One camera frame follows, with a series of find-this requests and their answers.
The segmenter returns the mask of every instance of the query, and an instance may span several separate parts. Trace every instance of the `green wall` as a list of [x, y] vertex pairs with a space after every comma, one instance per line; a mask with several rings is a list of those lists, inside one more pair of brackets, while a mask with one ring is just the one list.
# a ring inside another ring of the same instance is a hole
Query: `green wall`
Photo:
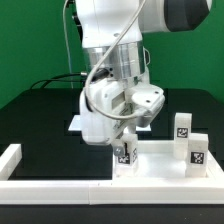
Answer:
[[[0, 1], [0, 107], [40, 79], [68, 73], [64, 0]], [[81, 44], [67, 12], [73, 72], [83, 71]], [[161, 87], [208, 90], [224, 102], [224, 1], [216, 0], [194, 32], [144, 36], [151, 80]], [[69, 87], [69, 84], [55, 85]]]

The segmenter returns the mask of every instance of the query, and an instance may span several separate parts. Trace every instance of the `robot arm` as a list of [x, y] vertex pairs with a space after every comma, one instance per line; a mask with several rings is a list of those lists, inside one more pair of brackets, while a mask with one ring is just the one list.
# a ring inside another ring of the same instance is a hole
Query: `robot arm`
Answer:
[[[86, 68], [90, 72], [130, 22], [139, 0], [76, 0], [76, 6], [83, 28]], [[194, 29], [210, 7], [211, 0], [146, 0], [139, 19], [100, 65], [99, 69], [107, 70], [108, 75], [88, 87], [94, 103], [105, 112], [125, 116], [142, 110], [141, 116], [130, 120], [110, 119], [88, 105], [83, 92], [81, 126], [88, 144], [111, 144], [125, 127], [133, 123], [146, 126], [162, 108], [162, 89], [145, 81], [149, 73], [141, 32]]]

